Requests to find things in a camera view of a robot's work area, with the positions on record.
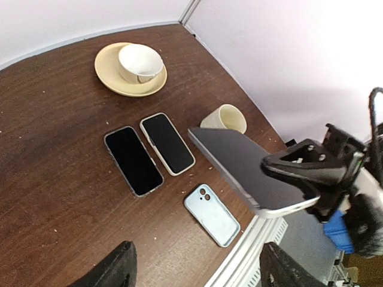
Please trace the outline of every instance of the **beige saucer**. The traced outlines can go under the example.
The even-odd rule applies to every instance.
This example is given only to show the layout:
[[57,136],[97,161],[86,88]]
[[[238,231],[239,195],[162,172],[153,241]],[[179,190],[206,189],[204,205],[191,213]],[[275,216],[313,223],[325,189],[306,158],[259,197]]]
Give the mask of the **beige saucer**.
[[115,43],[103,48],[96,56],[95,70],[101,82],[110,90],[128,97],[144,97],[158,92],[166,83],[168,73],[164,66],[161,73],[143,84],[131,84],[118,73],[118,53],[131,43]]

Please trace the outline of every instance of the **black cable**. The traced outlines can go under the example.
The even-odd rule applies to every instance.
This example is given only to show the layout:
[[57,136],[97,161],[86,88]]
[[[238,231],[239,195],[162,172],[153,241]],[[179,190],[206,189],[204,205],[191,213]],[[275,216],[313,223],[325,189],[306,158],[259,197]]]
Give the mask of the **black cable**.
[[376,126],[376,115],[375,115],[375,97],[378,93],[383,93],[383,88],[374,88],[371,91],[369,97],[369,110],[370,110],[370,121],[371,121],[371,135],[372,140],[370,144],[370,161],[374,168],[377,169],[377,181],[380,183],[381,187],[383,187],[383,165],[382,158],[379,149],[378,142],[378,128]]

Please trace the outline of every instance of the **blue part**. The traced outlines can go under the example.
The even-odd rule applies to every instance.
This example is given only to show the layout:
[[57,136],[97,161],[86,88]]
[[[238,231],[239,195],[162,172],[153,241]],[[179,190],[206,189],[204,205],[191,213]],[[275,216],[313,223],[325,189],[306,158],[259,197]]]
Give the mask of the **blue part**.
[[354,253],[354,247],[352,246],[342,215],[340,211],[334,213],[330,222],[324,224],[324,234],[334,242],[339,250],[345,251],[346,254],[352,254]]

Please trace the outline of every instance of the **wooden table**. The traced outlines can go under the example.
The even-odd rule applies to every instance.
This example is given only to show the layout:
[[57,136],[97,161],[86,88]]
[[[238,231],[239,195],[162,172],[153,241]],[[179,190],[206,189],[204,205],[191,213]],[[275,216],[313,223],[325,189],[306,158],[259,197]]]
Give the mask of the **wooden table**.
[[[168,82],[155,95],[119,96],[98,80],[93,61],[114,42],[159,51]],[[0,72],[0,285],[66,286],[123,240],[138,251],[137,286],[203,286],[235,243],[219,248],[183,205],[209,184],[244,230],[253,213],[187,137],[187,128],[223,103],[248,121],[246,135],[276,152],[277,133],[247,95],[181,25],[101,36],[35,56]],[[103,136],[165,112],[196,157],[138,199],[108,154]]]

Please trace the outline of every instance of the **cup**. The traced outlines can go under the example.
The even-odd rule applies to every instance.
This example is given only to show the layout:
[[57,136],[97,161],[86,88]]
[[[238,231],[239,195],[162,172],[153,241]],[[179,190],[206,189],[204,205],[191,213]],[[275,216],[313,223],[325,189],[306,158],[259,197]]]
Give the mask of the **cup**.
[[200,125],[204,129],[230,129],[245,133],[247,123],[241,111],[228,103],[209,114]]
[[141,44],[124,46],[118,53],[118,62],[119,74],[132,84],[149,82],[163,69],[160,54]]

